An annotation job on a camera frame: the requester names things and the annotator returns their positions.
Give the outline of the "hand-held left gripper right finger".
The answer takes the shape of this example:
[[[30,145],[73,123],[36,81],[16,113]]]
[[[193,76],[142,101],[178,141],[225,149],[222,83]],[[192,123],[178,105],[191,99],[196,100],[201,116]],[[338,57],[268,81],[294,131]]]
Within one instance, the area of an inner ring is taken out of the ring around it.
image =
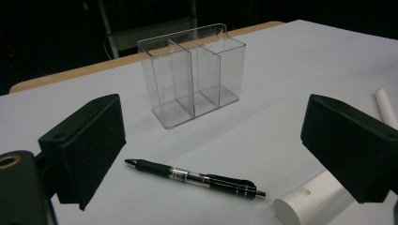
[[[358,203],[398,194],[398,130],[331,97],[309,97],[302,144]]]

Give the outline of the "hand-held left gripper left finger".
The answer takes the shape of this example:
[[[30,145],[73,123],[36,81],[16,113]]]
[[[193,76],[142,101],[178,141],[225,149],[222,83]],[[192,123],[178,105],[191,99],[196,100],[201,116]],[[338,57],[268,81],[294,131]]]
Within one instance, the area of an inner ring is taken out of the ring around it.
[[[38,139],[48,193],[84,210],[126,144],[118,94],[98,97]]]

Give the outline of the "white cylinder tube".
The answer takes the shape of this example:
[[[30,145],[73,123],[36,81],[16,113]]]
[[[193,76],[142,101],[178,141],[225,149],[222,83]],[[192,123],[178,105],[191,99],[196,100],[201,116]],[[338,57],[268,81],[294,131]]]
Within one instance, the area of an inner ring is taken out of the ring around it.
[[[283,197],[273,208],[283,225],[328,225],[354,201],[328,171],[323,171]]]

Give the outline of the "white pen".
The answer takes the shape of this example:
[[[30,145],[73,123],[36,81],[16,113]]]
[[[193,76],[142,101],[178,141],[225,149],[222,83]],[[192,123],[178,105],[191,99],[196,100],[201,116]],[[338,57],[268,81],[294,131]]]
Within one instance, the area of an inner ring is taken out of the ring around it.
[[[383,122],[388,126],[398,130],[398,118],[395,115],[395,112],[392,108],[386,90],[385,89],[376,90],[375,99]]]

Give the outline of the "black pen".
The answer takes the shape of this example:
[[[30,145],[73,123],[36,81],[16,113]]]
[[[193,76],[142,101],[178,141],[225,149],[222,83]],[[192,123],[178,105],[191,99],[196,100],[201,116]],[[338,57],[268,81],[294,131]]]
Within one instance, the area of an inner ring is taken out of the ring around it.
[[[183,183],[195,184],[249,200],[253,200],[256,197],[266,198],[268,195],[265,191],[258,190],[256,185],[249,180],[192,172],[144,159],[131,158],[126,159],[125,162],[140,172],[167,177]]]

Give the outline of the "clear plastic desk organizer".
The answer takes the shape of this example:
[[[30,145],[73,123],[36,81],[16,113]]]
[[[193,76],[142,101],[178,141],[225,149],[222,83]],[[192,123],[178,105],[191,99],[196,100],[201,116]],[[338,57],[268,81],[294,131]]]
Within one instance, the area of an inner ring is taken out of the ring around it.
[[[151,111],[175,128],[240,99],[246,44],[221,23],[137,42]]]

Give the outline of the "white table board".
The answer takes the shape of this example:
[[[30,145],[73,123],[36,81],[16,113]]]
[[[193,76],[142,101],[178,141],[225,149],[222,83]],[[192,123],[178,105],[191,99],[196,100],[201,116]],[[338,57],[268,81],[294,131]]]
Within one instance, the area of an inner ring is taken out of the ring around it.
[[[308,98],[318,94],[378,116],[375,91],[398,112],[398,40],[294,21],[245,34],[240,99],[166,129],[150,110],[137,63],[0,97],[0,154],[39,150],[38,139],[86,102],[122,101],[127,142],[85,209],[57,203],[61,225],[280,225],[273,200],[322,171],[302,145]],[[143,158],[249,179],[265,199],[245,200],[138,172]]]

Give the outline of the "white metal stand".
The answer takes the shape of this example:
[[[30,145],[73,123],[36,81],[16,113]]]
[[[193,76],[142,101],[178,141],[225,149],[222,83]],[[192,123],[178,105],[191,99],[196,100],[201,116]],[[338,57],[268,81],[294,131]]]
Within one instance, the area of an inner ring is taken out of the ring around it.
[[[141,39],[197,26],[196,0],[97,0],[109,59],[129,54]]]

